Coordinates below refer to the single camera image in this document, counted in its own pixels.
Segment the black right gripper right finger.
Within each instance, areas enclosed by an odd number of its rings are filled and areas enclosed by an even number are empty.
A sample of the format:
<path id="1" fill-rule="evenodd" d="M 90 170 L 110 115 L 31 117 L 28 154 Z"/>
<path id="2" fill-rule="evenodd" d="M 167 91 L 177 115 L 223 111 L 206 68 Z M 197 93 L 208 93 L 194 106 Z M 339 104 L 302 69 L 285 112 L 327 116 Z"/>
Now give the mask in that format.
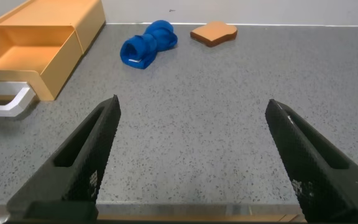
<path id="1" fill-rule="evenodd" d="M 306 221 L 358 223 L 358 165 L 289 106 L 265 118 Z"/>

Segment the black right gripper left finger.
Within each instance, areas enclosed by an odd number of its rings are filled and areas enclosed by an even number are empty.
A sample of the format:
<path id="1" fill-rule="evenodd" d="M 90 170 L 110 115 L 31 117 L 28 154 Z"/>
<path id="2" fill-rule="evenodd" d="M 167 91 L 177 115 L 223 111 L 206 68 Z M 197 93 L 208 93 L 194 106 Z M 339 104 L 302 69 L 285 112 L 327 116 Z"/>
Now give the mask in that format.
<path id="1" fill-rule="evenodd" d="M 98 104 L 8 201 L 8 222 L 95 220 L 96 199 L 120 117 L 117 96 Z"/>

